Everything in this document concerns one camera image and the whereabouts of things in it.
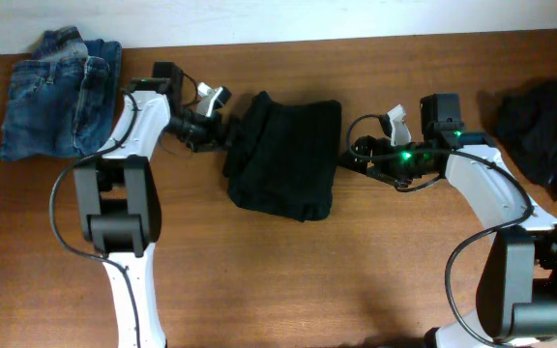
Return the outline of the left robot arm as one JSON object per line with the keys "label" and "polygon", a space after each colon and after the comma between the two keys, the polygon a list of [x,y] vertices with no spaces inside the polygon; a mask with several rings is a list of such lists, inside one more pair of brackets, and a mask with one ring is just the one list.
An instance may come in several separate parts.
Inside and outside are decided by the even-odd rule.
{"label": "left robot arm", "polygon": [[220,151],[234,136],[220,115],[228,88],[195,83],[185,103],[186,78],[175,64],[157,62],[151,76],[132,79],[112,134],[73,171],[80,227],[107,273],[121,347],[167,345],[153,272],[161,204],[150,161],[161,136],[171,133],[193,152]]}

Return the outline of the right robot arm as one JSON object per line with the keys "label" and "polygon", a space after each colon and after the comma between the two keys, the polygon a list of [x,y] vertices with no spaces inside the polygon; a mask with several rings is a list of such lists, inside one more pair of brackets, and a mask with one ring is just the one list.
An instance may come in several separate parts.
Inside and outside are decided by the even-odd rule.
{"label": "right robot arm", "polygon": [[[545,211],[504,164],[492,138],[466,130],[456,94],[420,101],[424,139],[412,140],[398,105],[375,115],[383,137],[348,139],[341,166],[393,186],[413,190],[431,174],[466,199],[483,231],[461,242],[445,266],[445,292],[454,323],[429,330],[424,347],[532,347],[557,339],[557,218]],[[476,292],[476,307],[457,309],[452,268],[477,240],[492,245]]]}

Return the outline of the black jeans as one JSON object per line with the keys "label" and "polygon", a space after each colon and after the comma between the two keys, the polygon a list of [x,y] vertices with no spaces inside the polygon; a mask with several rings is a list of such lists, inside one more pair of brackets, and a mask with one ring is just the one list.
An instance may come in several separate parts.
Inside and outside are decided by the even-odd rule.
{"label": "black jeans", "polygon": [[232,202],[300,222],[327,218],[341,111],[335,100],[285,105],[265,91],[254,96],[223,168]]}

